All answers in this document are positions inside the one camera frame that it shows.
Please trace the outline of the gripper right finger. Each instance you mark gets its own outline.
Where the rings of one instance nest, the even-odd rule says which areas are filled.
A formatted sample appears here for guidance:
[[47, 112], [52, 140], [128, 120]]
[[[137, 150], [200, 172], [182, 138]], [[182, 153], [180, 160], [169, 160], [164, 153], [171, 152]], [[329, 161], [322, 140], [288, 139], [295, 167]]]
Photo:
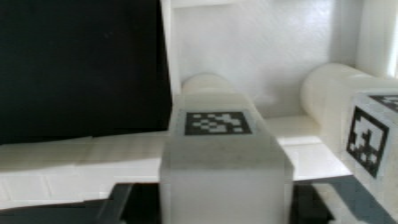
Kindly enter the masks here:
[[311, 185], [294, 188], [292, 224], [329, 224], [333, 214]]

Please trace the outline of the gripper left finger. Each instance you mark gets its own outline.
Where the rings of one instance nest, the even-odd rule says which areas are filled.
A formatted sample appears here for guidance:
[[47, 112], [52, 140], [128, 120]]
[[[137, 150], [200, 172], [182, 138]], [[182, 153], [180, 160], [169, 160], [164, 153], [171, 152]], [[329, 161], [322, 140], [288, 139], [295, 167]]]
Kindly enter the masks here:
[[121, 216], [128, 203], [134, 185], [118, 184], [112, 188], [109, 199], [104, 202], [100, 212], [95, 219], [95, 224], [121, 224]]

